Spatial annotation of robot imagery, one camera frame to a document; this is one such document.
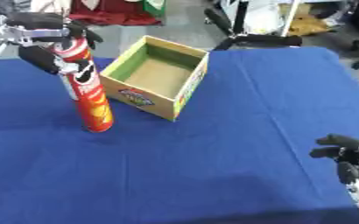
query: printed label on box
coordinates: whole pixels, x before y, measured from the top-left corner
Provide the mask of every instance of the printed label on box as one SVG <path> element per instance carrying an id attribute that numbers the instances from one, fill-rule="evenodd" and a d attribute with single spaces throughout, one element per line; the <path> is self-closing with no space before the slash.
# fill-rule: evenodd
<path id="1" fill-rule="evenodd" d="M 122 89 L 118 90 L 118 92 L 138 107 L 155 105 L 153 101 L 151 101 L 141 93 L 137 93 L 141 91 L 137 91 L 136 89 Z"/>
<path id="2" fill-rule="evenodd" d="M 194 90 L 199 86 L 201 80 L 204 78 L 206 71 L 205 67 L 203 67 L 197 74 L 193 77 L 192 81 L 188 85 L 187 89 L 185 90 L 184 94 L 175 102 L 174 105 L 174 113 L 175 117 L 177 117 L 184 106 L 187 104 L 187 101 L 192 97 Z"/>

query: table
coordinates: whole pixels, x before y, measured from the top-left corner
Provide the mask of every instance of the table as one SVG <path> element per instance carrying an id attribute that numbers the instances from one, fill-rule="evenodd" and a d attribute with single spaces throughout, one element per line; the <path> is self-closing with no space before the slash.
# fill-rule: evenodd
<path id="1" fill-rule="evenodd" d="M 212 52 L 176 123 L 110 103 L 116 125 L 89 133 L 58 78 L 0 60 L 0 223 L 359 223 L 308 156 L 359 138 L 359 85 L 326 49 Z"/>

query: metal pole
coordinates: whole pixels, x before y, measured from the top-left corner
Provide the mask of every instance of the metal pole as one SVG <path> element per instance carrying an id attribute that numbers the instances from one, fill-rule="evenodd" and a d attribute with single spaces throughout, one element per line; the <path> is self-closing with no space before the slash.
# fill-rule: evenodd
<path id="1" fill-rule="evenodd" d="M 288 15 L 285 18 L 285 26 L 283 27 L 282 32 L 280 33 L 280 37 L 287 36 L 287 33 L 290 29 L 290 26 L 292 24 L 295 13 L 297 12 L 297 9 L 298 9 L 300 3 L 301 3 L 301 0 L 292 0 L 292 6 L 290 8 L 290 12 L 288 13 Z"/>

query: white bag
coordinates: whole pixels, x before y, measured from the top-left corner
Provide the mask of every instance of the white bag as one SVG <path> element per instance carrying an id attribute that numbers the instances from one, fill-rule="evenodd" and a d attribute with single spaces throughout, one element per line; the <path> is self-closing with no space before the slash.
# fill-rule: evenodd
<path id="1" fill-rule="evenodd" d="M 67 17 L 72 0 L 32 0 L 31 12 L 54 12 Z"/>

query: red fabric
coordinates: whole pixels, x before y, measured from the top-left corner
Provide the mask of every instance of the red fabric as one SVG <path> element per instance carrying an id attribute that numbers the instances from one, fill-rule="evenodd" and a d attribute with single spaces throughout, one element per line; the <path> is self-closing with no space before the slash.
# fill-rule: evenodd
<path id="1" fill-rule="evenodd" d="M 79 19 L 95 25 L 154 25 L 159 23 L 141 3 L 124 0 L 101 0 L 95 10 L 90 10 L 81 0 L 73 0 L 71 19 Z"/>

